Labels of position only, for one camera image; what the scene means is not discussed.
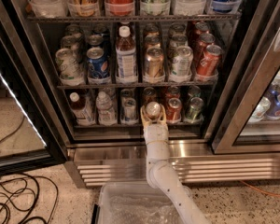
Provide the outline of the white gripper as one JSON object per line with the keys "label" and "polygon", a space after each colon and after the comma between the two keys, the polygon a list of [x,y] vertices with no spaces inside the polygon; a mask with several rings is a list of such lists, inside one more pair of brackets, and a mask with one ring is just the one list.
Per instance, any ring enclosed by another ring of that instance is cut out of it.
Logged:
{"label": "white gripper", "polygon": [[155,122],[152,124],[152,119],[146,112],[146,107],[143,105],[140,109],[141,121],[144,127],[144,138],[147,145],[157,143],[168,143],[168,127],[166,126],[166,114],[163,105],[157,105]]}

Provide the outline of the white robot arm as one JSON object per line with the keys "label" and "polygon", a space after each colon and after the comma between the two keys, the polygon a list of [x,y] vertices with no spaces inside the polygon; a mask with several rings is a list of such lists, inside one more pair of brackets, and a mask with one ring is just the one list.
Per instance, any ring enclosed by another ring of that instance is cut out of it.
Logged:
{"label": "white robot arm", "polygon": [[140,115],[147,146],[148,184],[161,190],[171,200],[183,224],[211,224],[190,198],[169,162],[169,132],[164,106],[150,102],[141,107]]}

